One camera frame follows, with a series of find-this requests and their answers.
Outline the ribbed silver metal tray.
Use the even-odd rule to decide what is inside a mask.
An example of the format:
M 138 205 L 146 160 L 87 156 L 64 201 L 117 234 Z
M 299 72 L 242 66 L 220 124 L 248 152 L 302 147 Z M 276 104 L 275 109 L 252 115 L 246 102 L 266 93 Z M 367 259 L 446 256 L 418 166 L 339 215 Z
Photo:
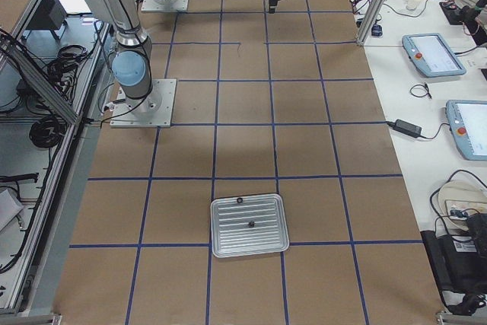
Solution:
M 282 197 L 276 193 L 214 200 L 212 253 L 217 258 L 281 253 L 289 248 Z

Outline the far blue teach pendant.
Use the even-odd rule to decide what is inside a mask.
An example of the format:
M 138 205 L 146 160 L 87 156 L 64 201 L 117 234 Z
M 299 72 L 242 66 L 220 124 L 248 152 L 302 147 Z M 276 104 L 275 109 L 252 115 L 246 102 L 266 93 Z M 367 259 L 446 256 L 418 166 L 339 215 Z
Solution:
M 439 33 L 404 35 L 402 45 L 409 60 L 426 78 L 466 74 L 465 67 Z

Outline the blue teach pendant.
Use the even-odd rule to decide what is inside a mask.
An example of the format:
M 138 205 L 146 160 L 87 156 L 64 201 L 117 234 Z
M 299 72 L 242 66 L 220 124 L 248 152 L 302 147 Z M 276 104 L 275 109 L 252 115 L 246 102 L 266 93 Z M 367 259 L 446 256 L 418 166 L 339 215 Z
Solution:
M 446 117 L 460 154 L 468 161 L 486 161 L 486 101 L 448 100 Z
M 402 45 L 409 60 L 426 78 L 466 74 L 465 67 L 439 33 L 404 35 Z

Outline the black power adapter brick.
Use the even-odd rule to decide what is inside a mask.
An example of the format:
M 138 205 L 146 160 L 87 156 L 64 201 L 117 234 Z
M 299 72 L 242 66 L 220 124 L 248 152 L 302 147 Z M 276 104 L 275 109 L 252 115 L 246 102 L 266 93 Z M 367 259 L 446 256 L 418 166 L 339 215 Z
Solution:
M 394 123 L 394 130 L 404 135 L 408 135 L 417 139 L 422 135 L 422 128 L 412 123 L 408 123 L 402 119 L 397 119 Z

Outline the near blue teach pendant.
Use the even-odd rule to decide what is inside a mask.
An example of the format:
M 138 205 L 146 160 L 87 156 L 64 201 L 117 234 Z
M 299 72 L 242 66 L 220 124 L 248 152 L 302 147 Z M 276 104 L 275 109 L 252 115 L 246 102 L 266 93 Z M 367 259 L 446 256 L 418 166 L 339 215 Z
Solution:
M 486 161 L 486 101 L 448 100 L 446 117 L 460 154 L 468 161 Z

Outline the beige round plate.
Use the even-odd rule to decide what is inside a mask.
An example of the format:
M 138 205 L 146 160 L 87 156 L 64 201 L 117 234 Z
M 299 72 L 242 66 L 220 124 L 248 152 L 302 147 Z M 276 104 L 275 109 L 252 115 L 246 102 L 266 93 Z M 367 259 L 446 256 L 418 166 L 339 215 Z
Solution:
M 486 213 L 486 194 L 471 184 L 451 181 L 439 190 L 438 208 L 453 227 L 466 231 L 465 215 Z

